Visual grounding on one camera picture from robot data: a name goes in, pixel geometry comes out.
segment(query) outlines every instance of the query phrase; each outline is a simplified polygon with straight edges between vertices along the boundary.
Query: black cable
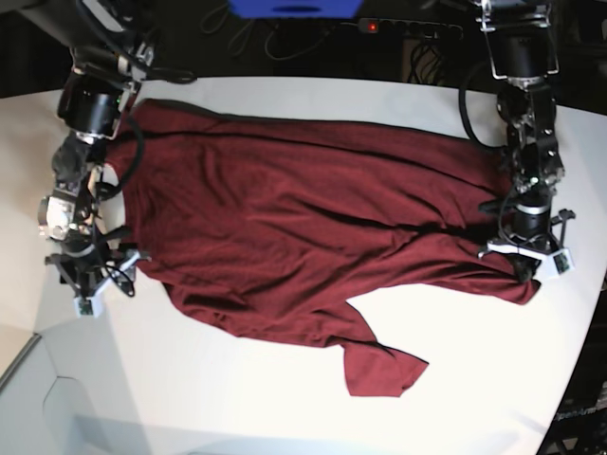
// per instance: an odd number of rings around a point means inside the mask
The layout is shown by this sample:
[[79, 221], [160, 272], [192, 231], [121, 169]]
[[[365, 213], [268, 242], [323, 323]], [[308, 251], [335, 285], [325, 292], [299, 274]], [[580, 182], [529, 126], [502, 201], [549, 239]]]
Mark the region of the black cable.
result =
[[101, 235], [100, 238], [97, 239], [98, 245], [111, 242], [112, 240], [121, 240], [124, 237], [128, 237], [131, 235], [132, 231], [127, 226], [116, 227], [115, 229], [110, 230], [109, 232], [105, 232]]
[[131, 179], [131, 177], [133, 177], [133, 174], [137, 170], [139, 164], [141, 163], [141, 159], [143, 158], [143, 153], [145, 151], [145, 138], [143, 137], [141, 128], [139, 128], [139, 125], [131, 116], [126, 118], [126, 122], [131, 127], [131, 130], [133, 131], [133, 134], [135, 136], [135, 141], [137, 144], [135, 149], [135, 156], [133, 157], [133, 160], [131, 161], [131, 164], [129, 165], [127, 170], [122, 174], [122, 177], [116, 186], [103, 184], [103, 182], [98, 183], [97, 188], [99, 189], [101, 201], [107, 201], [108, 199], [112, 199], [124, 189], [128, 181]]
[[[136, 57], [127, 52], [126, 49], [119, 45], [114, 40], [114, 38], [110, 36], [105, 27], [99, 22], [97, 17], [95, 17], [95, 15], [90, 11], [90, 9], [86, 7], [86, 5], [83, 3], [83, 0], [74, 0], [74, 5], [76, 6], [78, 13], [86, 22], [86, 25], [91, 29], [91, 31], [100, 41], [102, 41], [112, 52], [115, 52], [120, 55], [131, 66], [137, 68], [140, 71], [143, 71], [147, 76], [151, 76], [154, 79], [160, 79], [166, 82], [178, 84], [192, 83], [196, 80], [195, 75], [191, 71], [154, 68], [141, 62]], [[169, 72], [174, 72], [175, 74], [182, 73], [183, 76], [171, 77], [167, 74]]]
[[274, 54], [272, 54], [269, 51], [269, 44], [272, 41], [272, 38], [274, 37], [274, 35], [276, 34], [276, 29], [274, 29], [267, 35], [266, 41], [264, 42], [264, 52], [266, 53], [267, 57], [269, 59], [273, 60], [274, 62], [286, 62], [288, 60], [297, 59], [298, 57], [302, 57], [303, 55], [307, 54], [308, 52], [312, 52], [313, 50], [318, 48], [322, 43], [324, 43], [326, 41], [326, 39], [329, 37], [329, 35], [331, 35], [331, 33], [333, 33], [333, 31], [335, 31], [336, 27], [337, 26], [334, 26], [328, 30], [325, 30], [322, 37], [313, 45], [310, 45], [309, 47], [299, 50], [293, 54], [285, 55], [284, 57], [276, 57]]
[[472, 141], [472, 143], [474, 145], [476, 145], [479, 149], [483, 150], [484, 152], [503, 153], [507, 150], [506, 146], [504, 146], [504, 145], [493, 146], [493, 145], [484, 144], [474, 134], [474, 131], [472, 130], [472, 125], [470, 123], [468, 107], [466, 106], [466, 92], [468, 91], [472, 78], [474, 78], [474, 76], [476, 76], [476, 74], [487, 65], [488, 65], [488, 62], [480, 62], [480, 63], [476, 64], [475, 66], [473, 66], [470, 69], [470, 71], [468, 72], [468, 74], [466, 75], [466, 77], [464, 78], [464, 80], [462, 81], [462, 84], [459, 86], [459, 91], [457, 94], [458, 95], [458, 97], [457, 97], [458, 104], [459, 104], [459, 114], [462, 118], [462, 124], [464, 125], [464, 130], [466, 130], [466, 134], [468, 135], [469, 139]]
[[538, 240], [540, 240], [541, 238], [543, 238], [545, 236], [546, 236], [546, 234], [543, 234], [543, 233], [535, 234], [530, 239], [527, 239], [524, 242], [522, 242], [519, 246], [527, 246], [529, 244], [533, 244], [533, 243], [537, 242]]
[[417, 74], [417, 67], [421, 63], [421, 60], [428, 54], [429, 48], [425, 44], [421, 44], [420, 48], [415, 54], [411, 69], [414, 72], [414, 79], [416, 83], [421, 83], [421, 75]]
[[[97, 195], [94, 196], [95, 197], [95, 202], [97, 204], [97, 207], [100, 205], [100, 199], [97, 197]], [[122, 270], [120, 270], [119, 268], [110, 265], [107, 263], [107, 261], [103, 260], [103, 257], [101, 256], [101, 252], [99, 250], [99, 246], [100, 246], [100, 241], [97, 238], [97, 223], [96, 223], [96, 219], [98, 218], [98, 216], [95, 213], [92, 213], [92, 217], [93, 217], [93, 221], [92, 221], [92, 227], [91, 227], [91, 236], [92, 236], [92, 240], [93, 240], [93, 249], [95, 250], [95, 253], [97, 255], [97, 259], [99, 261], [99, 264], [96, 265], [94, 267], [94, 269], [101, 269], [104, 270], [105, 273], [107, 274], [107, 276], [110, 278], [110, 280], [112, 280], [112, 282], [114, 282], [114, 284], [116, 285], [116, 287], [126, 296], [129, 298], [133, 298], [135, 296], [135, 283], [133, 280], [131, 280], [129, 278], [129, 276], [124, 273]], [[128, 282], [128, 292], [125, 291], [124, 289], [122, 289], [122, 286], [120, 286], [120, 283], [118, 281], [118, 278], [116, 278], [114, 276], [114, 272], [112, 271], [114, 270], [115, 272], [118, 272], [119, 275], [121, 275], [126, 282]]]
[[[219, 19], [217, 20], [217, 23], [211, 27], [207, 27], [211, 23], [211, 20], [214, 19], [215, 16], [219, 17]], [[199, 25], [200, 31], [205, 35], [213, 35], [213, 34], [217, 33], [221, 29], [221, 27], [223, 27], [226, 24], [226, 21], [228, 20], [229, 17], [230, 17], [230, 5], [228, 5], [228, 4], [221, 5], [220, 7], [212, 9], [209, 13], [207, 13], [200, 20], [200, 25]]]
[[[204, 35], [213, 35], [217, 33], [221, 28], [226, 24], [228, 18], [230, 17], [230, 5], [221, 5], [215, 9], [212, 9], [209, 13], [207, 13], [201, 20], [199, 24], [200, 32]], [[257, 21], [255, 19], [249, 19], [243, 25], [240, 30], [238, 30], [234, 36], [230, 39], [228, 43], [228, 50], [235, 50], [230, 52], [231, 57], [239, 57], [247, 48], [248, 41], [250, 40], [250, 36], [255, 27], [255, 23]]]
[[443, 58], [441, 56], [434, 57], [434, 59], [429, 60], [424, 66], [421, 68], [419, 75], [421, 77], [421, 81], [423, 83], [431, 84], [432, 80], [430, 79], [432, 74], [438, 70], [440, 64], [442, 64]]
[[432, 79], [432, 85], [438, 85], [442, 81], [445, 80], [445, 61], [442, 61], [441, 64], [436, 68], [434, 72], [434, 78]]
[[[426, 46], [423, 48], [423, 50], [422, 50], [422, 51], [420, 52], [420, 54], [417, 56], [417, 60], [415, 61], [415, 73], [417, 73], [417, 68], [418, 68], [418, 67], [421, 65], [422, 60], [424, 60], [424, 58], [426, 58], [426, 56], [427, 56], [427, 55], [429, 55], [431, 52], [432, 52], [434, 55], [436, 54], [436, 53], [435, 53], [435, 51], [432, 49], [432, 45], [426, 45]], [[432, 57], [430, 57], [429, 61], [428, 61], [428, 62], [426, 62], [426, 64], [428, 64], [429, 62], [432, 62], [432, 61], [433, 61], [433, 58], [432, 58]], [[424, 69], [426, 68], [426, 64], [424, 64], [424, 66], [422, 66], [422, 67], [419, 69], [419, 75], [418, 75], [418, 78], [419, 78], [419, 83], [426, 83], [426, 82], [424, 81], [424, 78], [423, 78], [423, 71], [424, 71]]]
[[407, 78], [407, 83], [417, 82], [419, 83], [419, 78], [417, 77], [417, 53], [421, 51], [423, 48], [423, 43], [418, 43], [412, 50], [411, 54], [409, 54], [409, 77]]
[[433, 45], [431, 47], [431, 50], [432, 50], [432, 54], [434, 54], [435, 58], [434, 58], [434, 63], [430, 67], [430, 70], [426, 76], [427, 80], [425, 81], [425, 83], [436, 85], [436, 83], [437, 83], [436, 73], [443, 66], [443, 62], [445, 62], [445, 56], [440, 51], [437, 50], [435, 45]]

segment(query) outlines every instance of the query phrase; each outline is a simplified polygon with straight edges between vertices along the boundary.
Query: white table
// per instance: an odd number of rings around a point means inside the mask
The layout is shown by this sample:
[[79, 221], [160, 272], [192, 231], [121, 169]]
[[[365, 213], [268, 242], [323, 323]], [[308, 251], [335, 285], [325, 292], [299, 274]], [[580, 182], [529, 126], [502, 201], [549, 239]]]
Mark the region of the white table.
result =
[[[464, 136], [456, 91], [445, 88], [225, 78], [151, 82], [141, 97]], [[468, 98], [478, 136], [500, 142], [495, 97]], [[108, 293], [97, 320], [75, 320], [69, 291], [47, 281], [38, 330], [58, 374], [88, 390], [117, 453], [533, 454], [576, 364], [607, 265], [607, 118], [560, 108], [557, 132], [566, 176], [554, 210], [577, 213], [566, 239], [575, 271], [545, 282], [527, 306], [426, 285], [350, 300], [381, 343], [430, 362], [399, 399], [350, 397], [340, 347], [231, 337], [179, 314], [142, 274], [138, 296]]]

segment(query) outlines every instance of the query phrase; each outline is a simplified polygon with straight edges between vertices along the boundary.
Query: red shirt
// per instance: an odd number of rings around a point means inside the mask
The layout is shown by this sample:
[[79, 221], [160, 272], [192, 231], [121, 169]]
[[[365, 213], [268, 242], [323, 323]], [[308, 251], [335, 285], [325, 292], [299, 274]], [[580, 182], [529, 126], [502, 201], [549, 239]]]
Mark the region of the red shirt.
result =
[[[501, 255], [476, 257], [496, 225], [478, 205], [509, 182], [466, 140], [154, 100], [135, 119], [146, 150], [124, 199], [152, 256], [140, 269], [183, 314], [237, 337], [340, 344], [353, 395], [399, 396], [427, 363], [377, 343], [346, 299], [427, 283], [526, 303], [539, 288]], [[119, 175], [134, 150], [129, 133], [112, 145]]]

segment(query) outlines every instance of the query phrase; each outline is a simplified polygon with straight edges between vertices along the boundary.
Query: blue object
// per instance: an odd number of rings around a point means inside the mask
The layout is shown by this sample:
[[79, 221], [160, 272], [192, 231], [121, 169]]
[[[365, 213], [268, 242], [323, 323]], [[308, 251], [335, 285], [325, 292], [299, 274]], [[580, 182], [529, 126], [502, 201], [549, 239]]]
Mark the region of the blue object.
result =
[[231, 11], [244, 18], [351, 18], [362, 0], [230, 0]]

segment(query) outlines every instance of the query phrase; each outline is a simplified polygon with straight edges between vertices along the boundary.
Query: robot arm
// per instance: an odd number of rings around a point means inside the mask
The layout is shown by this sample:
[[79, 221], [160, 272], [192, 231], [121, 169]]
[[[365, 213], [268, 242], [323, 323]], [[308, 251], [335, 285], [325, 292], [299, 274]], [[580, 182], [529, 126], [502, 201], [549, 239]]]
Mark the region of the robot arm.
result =
[[[144, 253], [129, 245], [111, 248], [111, 241], [124, 238], [129, 230], [120, 227], [102, 233], [97, 219], [101, 201], [120, 192], [143, 154], [142, 135], [129, 113], [141, 83], [156, 72], [151, 68], [154, 43], [146, 38], [153, 35], [150, 28], [127, 28], [134, 23], [141, 27], [142, 21], [136, 21], [130, 9], [119, 8], [123, 3], [106, 9], [120, 24], [121, 31], [113, 32], [81, 0], [74, 5], [99, 44], [91, 45], [86, 37], [84, 45], [71, 47], [74, 64], [57, 110], [70, 133], [52, 158], [55, 183], [40, 205], [38, 221], [41, 233], [61, 249], [47, 257], [46, 264], [55, 265], [62, 282], [73, 289], [77, 314], [97, 316], [101, 292], [108, 284], [113, 282], [129, 297], [135, 295], [135, 263], [145, 259]], [[107, 141], [116, 136], [123, 121], [133, 129], [138, 151], [131, 168], [112, 187], [99, 180]]]
[[[128, 235], [128, 228], [101, 233], [96, 223], [100, 201], [120, 192], [143, 153], [143, 139], [129, 111], [146, 78], [177, 83], [193, 78], [171, 76], [151, 67], [154, 28], [143, 16], [138, 17], [143, 10], [139, 0], [100, 1], [119, 25], [119, 31], [111, 32], [83, 0], [69, 1], [92, 33], [83, 37], [82, 45], [75, 39], [68, 43], [74, 65], [58, 115], [70, 134], [53, 157], [55, 184], [41, 204], [39, 223], [44, 235], [61, 248], [46, 263], [57, 266], [62, 280], [74, 290], [77, 313], [96, 316], [101, 312], [101, 292], [109, 283], [127, 296], [135, 294], [135, 263], [145, 259], [134, 247], [110, 248], [111, 240]], [[532, 278], [541, 262], [548, 262], [553, 274], [559, 275], [573, 267], [562, 241], [566, 220], [575, 215], [562, 210], [559, 216], [550, 216], [556, 184], [564, 172], [555, 136], [556, 104], [546, 81], [559, 69], [549, 22], [551, 0], [482, 0], [478, 6], [493, 76], [506, 82], [498, 110], [507, 124], [507, 145], [497, 150], [503, 154], [512, 180], [505, 199], [480, 208], [497, 216], [499, 235], [483, 246], [479, 257], [491, 252], [506, 254], [522, 281]], [[483, 146], [472, 132], [465, 95], [463, 85], [460, 110], [470, 138], [483, 148], [494, 149]], [[129, 122], [138, 138], [138, 153], [122, 181], [110, 187], [99, 182], [99, 174], [105, 145], [123, 121]], [[556, 239], [552, 227], [560, 223], [561, 238]]]
[[[479, 257], [508, 255], [521, 281], [531, 279], [542, 262], [549, 276], [558, 276], [573, 268], [563, 241], [566, 222], [575, 213], [564, 209], [551, 217], [552, 197], [564, 176], [555, 132], [557, 106], [546, 80], [559, 71], [550, 24], [552, 0], [482, 0], [480, 7], [493, 77], [506, 82], [497, 107], [507, 125], [507, 145], [500, 150], [512, 188], [502, 201], [481, 207], [497, 215], [499, 232]], [[463, 86], [460, 91], [462, 119], [480, 144], [469, 125], [465, 90]], [[510, 221], [504, 226], [507, 215]], [[552, 232], [556, 225], [561, 225], [560, 239]]]

